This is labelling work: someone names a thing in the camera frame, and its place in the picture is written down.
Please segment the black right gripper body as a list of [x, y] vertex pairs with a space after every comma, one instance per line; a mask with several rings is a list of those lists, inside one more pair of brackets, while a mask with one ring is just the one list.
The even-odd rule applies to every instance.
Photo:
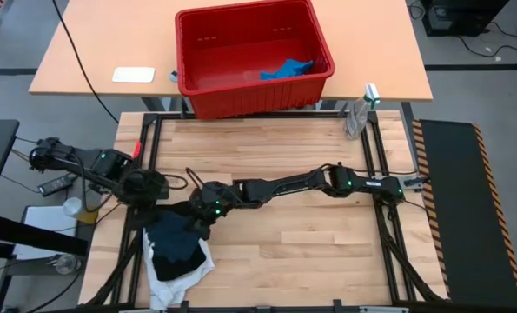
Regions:
[[237, 191], [234, 186], [212, 181], [196, 188], [189, 196], [192, 219], [203, 223], [214, 223], [226, 216], [237, 205]]

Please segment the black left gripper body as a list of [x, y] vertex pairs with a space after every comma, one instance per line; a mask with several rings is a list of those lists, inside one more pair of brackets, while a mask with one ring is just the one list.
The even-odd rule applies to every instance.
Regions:
[[121, 201], [135, 206], [151, 206], [169, 198], [169, 183], [155, 170], [133, 169], [121, 179]]

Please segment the navy garment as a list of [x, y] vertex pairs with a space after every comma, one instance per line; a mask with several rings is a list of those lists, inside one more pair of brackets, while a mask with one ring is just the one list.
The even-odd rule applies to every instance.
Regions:
[[166, 211], [146, 228], [155, 256], [169, 262], [186, 261], [200, 247], [199, 236], [186, 229], [188, 218]]

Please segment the black garment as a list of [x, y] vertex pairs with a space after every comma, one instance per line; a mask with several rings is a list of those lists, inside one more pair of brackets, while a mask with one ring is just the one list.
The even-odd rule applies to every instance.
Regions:
[[158, 281], [165, 282], [196, 270], [207, 257], [198, 237], [173, 242], [152, 242], [151, 264]]

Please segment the white shirt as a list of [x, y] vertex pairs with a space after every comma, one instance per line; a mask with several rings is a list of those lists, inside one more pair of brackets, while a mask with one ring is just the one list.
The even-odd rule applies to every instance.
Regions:
[[149, 307], [153, 310], [166, 311], [173, 304], [180, 304], [186, 291], [197, 285], [215, 268], [211, 252], [206, 241], [199, 240], [199, 248], [205, 255], [204, 262], [195, 270], [170, 281], [159, 281], [153, 264], [154, 244], [149, 240], [146, 230], [143, 231], [143, 260], [149, 281]]

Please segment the bright blue garment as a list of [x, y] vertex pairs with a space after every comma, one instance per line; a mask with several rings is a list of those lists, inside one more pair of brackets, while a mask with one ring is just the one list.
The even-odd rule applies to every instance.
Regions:
[[260, 79], [262, 81], [267, 81], [286, 77], [302, 76], [305, 75], [313, 65], [313, 61], [299, 62], [294, 59], [287, 59], [281, 68], [276, 72], [261, 72]]

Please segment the red plastic laundry bin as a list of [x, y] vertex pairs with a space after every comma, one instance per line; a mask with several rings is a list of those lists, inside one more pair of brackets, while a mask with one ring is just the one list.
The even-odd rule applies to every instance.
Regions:
[[[317, 103], [335, 63], [310, 0], [261, 0], [176, 14], [178, 89], [199, 119]], [[287, 59], [305, 75], [262, 81]]]

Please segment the bottle with yellow liquid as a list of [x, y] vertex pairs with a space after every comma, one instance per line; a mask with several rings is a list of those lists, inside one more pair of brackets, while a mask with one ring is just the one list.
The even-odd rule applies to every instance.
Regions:
[[63, 213], [86, 224], [93, 224], [97, 219], [97, 212], [88, 212], [83, 207], [82, 200], [78, 197], [68, 198], [63, 203]]

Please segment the black power adapter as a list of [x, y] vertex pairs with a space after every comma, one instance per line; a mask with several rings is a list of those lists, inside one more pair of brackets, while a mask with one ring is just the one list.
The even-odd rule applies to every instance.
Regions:
[[76, 175], [66, 174], [38, 185], [37, 190], [43, 197], [47, 197], [59, 191], [69, 189], [73, 186], [73, 183], [77, 180], [77, 178], [78, 176]]

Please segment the clear glass jar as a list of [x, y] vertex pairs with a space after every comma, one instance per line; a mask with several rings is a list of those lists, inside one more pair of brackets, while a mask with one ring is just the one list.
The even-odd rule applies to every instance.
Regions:
[[79, 256], [65, 254], [59, 256], [53, 263], [57, 273], [61, 275], [71, 275], [77, 273], [83, 266], [83, 260]]

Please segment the white board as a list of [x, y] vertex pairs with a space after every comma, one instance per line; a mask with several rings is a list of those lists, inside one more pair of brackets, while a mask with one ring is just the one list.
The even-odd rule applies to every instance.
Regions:
[[[77, 221], [64, 214], [62, 206], [28, 206], [22, 222], [44, 230], [52, 230], [66, 236], [75, 236]], [[17, 260], [30, 260], [60, 255], [60, 251], [45, 250], [16, 244], [13, 254]]]

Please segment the silver rectangular tray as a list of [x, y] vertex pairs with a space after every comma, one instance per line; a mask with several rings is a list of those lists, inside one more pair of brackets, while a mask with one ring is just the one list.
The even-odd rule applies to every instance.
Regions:
[[117, 67], [113, 83], [152, 83], [156, 70], [152, 67]]

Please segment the black metal beam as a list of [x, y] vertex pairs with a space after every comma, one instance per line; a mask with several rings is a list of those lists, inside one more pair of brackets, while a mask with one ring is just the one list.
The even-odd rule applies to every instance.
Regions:
[[0, 216], [0, 240], [44, 250], [85, 256], [89, 243], [86, 240], [44, 230]]

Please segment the tan wooden desk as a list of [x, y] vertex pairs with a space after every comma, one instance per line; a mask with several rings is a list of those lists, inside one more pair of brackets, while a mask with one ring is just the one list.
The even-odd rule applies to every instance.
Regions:
[[[30, 85], [35, 95], [169, 97], [181, 10], [254, 0], [70, 0]], [[430, 102], [405, 0], [311, 0], [335, 62], [325, 99], [374, 83], [386, 101]], [[152, 83], [113, 83], [117, 67], [152, 67]]]

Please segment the clear spray bottle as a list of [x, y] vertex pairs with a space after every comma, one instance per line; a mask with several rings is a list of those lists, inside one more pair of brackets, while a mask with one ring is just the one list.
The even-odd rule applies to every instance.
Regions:
[[356, 139], [366, 128], [368, 112], [381, 101], [379, 91], [374, 83], [367, 83], [362, 97], [352, 104], [346, 115], [345, 132], [349, 139]]

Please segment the black striped floor mat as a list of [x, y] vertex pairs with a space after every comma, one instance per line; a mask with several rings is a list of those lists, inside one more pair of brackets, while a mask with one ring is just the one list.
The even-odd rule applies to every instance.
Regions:
[[411, 123], [423, 202], [452, 303], [517, 308], [517, 262], [480, 128]]

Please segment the black computer case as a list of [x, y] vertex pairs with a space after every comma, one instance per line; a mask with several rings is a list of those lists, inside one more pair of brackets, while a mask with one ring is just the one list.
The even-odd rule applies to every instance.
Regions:
[[420, 0], [422, 24], [429, 37], [484, 33], [510, 0]]

